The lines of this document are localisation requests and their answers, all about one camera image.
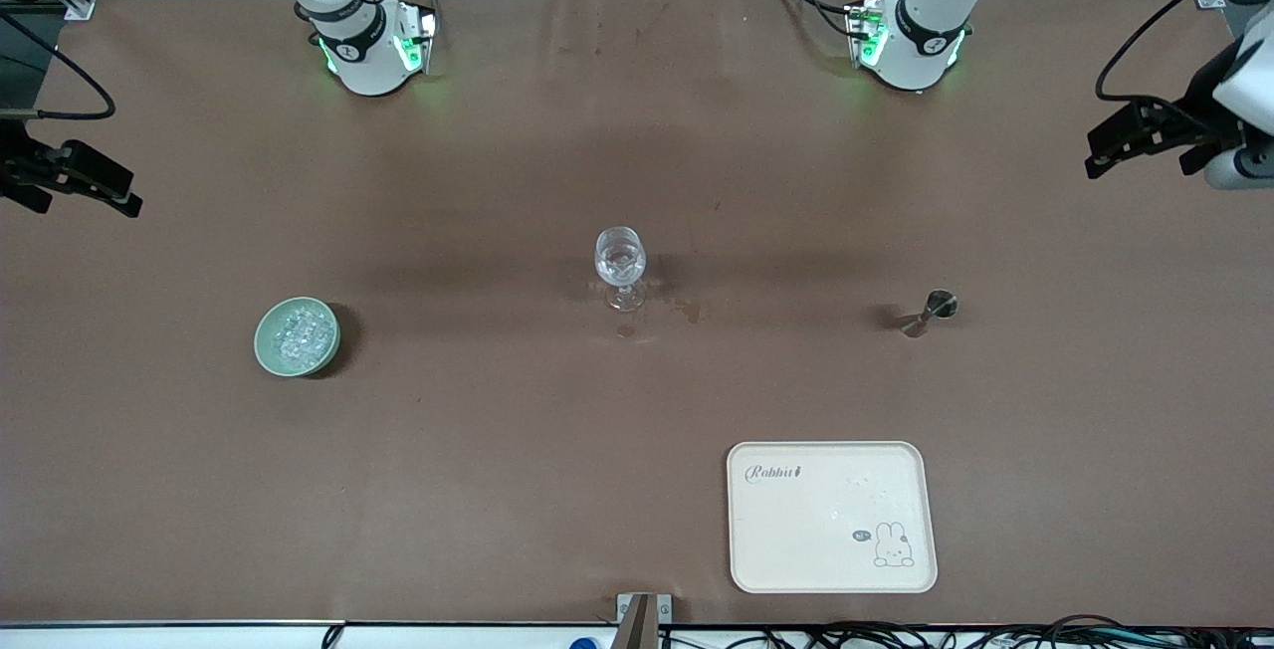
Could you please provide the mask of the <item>pile of clear ice cubes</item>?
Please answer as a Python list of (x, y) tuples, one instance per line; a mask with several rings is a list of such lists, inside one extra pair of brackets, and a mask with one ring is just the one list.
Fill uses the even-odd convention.
[(335, 332), (331, 314), (313, 306), (297, 306), (285, 312), (273, 337), (274, 354), (285, 368), (313, 368), (333, 349)]

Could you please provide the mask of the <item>clear stemmed wine glass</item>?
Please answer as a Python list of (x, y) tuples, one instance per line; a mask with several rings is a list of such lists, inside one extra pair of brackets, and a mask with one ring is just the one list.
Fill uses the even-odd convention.
[(604, 286), (604, 297), (617, 312), (634, 312), (643, 303), (642, 278), (647, 254), (634, 230), (615, 226), (592, 245), (592, 268)]

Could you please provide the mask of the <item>green ceramic bowl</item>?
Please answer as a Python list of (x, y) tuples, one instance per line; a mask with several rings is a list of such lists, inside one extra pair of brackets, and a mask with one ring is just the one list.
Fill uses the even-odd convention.
[[(297, 306), (313, 306), (316, 310), (322, 310), (333, 316), (333, 321), (336, 325), (335, 340), (333, 342), (333, 349), (327, 351), (326, 357), (318, 361), (318, 366), (313, 368), (285, 368), (282, 365), (282, 360), (274, 354), (273, 351), (273, 337), (279, 326), (282, 326), (283, 317), (285, 312), (290, 312), (292, 309)], [(336, 314), (333, 309), (324, 303), (322, 300), (313, 300), (313, 297), (292, 297), (290, 300), (283, 300), (282, 303), (273, 305), (266, 314), (260, 319), (259, 326), (254, 334), (254, 353), (259, 358), (259, 366), (265, 368), (269, 374), (279, 377), (304, 377), (313, 374), (318, 374), (322, 368), (327, 367), (327, 363), (338, 354), (338, 346), (341, 340), (341, 328), (338, 323)]]

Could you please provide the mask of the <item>steel double jigger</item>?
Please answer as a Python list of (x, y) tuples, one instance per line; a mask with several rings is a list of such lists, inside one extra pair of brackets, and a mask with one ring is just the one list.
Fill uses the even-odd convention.
[(936, 320), (949, 320), (956, 317), (956, 312), (959, 309), (959, 300), (957, 295), (948, 291), (947, 288), (936, 288), (929, 291), (927, 300), (919, 314), (913, 317), (906, 317), (905, 325), (901, 326), (901, 332), (906, 337), (921, 337), (927, 332), (930, 323)]

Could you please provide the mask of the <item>brown table cover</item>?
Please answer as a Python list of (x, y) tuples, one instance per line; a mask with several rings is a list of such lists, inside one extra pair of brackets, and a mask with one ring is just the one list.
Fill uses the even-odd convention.
[[(117, 113), (31, 133), (144, 208), (0, 203), (0, 620), (1274, 625), (1274, 190), (1083, 167), (1164, 1), (981, 0), (906, 96), (792, 0), (447, 0), (385, 99), (290, 1), (104, 3), (59, 45)], [(936, 585), (738, 589), (754, 441), (912, 444)]]

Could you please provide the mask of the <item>cream rabbit print tray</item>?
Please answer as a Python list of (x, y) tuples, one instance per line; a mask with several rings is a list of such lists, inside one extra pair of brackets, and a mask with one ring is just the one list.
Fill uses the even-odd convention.
[(750, 594), (916, 594), (939, 576), (927, 473), (905, 441), (736, 444), (727, 530)]

